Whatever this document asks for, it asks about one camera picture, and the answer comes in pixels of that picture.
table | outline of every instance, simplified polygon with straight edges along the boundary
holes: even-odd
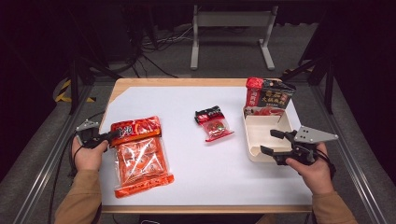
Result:
[[[115,155],[104,154],[100,171],[104,213],[235,214],[308,213],[311,192],[289,166],[253,162],[243,131],[245,78],[122,78],[115,84],[101,125],[157,115],[175,182],[117,199]],[[208,144],[195,110],[218,105],[235,133]],[[290,113],[294,109],[288,106]],[[299,120],[292,125],[299,125]]]

red snack package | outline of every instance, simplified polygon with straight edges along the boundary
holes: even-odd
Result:
[[[115,123],[111,129],[134,130],[123,133],[116,141],[120,180],[120,185],[115,189],[117,198],[174,182],[163,151],[158,117]]]
[[[245,116],[282,116],[296,92],[293,85],[272,78],[249,77],[246,87]]]
[[[233,133],[233,131],[230,131],[227,120],[217,105],[205,110],[195,111],[195,121],[207,133],[206,142],[212,142]]]

